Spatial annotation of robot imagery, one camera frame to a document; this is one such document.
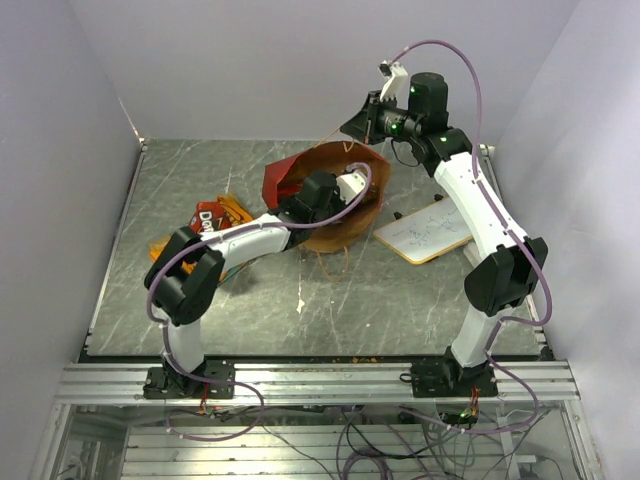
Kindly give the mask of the red doritos bag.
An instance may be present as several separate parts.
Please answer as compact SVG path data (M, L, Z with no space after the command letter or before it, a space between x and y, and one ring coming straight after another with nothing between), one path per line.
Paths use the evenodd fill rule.
M232 226L232 217L218 201L197 203L189 222L189 227L196 234L225 230Z

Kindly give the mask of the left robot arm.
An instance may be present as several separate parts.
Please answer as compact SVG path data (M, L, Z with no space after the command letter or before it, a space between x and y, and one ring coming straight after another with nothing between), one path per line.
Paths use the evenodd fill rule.
M352 167L341 175L316 171L301 189L255 220L198 234L176 230L144 278L147 313L163 329L168 384L182 397L203 387L201 318L221 276L254 259L281 253L346 216L364 195L367 176Z

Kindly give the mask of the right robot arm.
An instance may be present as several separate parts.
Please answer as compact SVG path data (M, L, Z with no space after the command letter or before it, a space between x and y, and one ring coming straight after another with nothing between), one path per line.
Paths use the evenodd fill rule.
M440 373L442 387L459 396L488 370L487 354L499 323L535 289L548 246L530 237L507 212L479 167L476 145L449 125L444 77L409 75L399 63L380 69L383 87L369 92L340 131L366 145L409 144L416 163L453 200L470 229L479 263L464 280L469 307Z

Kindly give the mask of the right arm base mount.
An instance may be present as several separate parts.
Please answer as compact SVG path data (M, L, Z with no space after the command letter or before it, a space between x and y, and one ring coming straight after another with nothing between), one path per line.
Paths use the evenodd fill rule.
M412 363L399 380L411 386L415 398L470 398L473 391L482 398L498 395L494 370L488 362L463 368L452 358L426 357Z

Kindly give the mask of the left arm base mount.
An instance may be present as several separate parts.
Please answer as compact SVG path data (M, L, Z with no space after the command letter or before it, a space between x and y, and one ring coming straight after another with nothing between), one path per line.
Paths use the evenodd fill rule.
M226 361L205 359L190 375L179 373L166 358L147 371L143 397L148 400L231 399L235 369Z

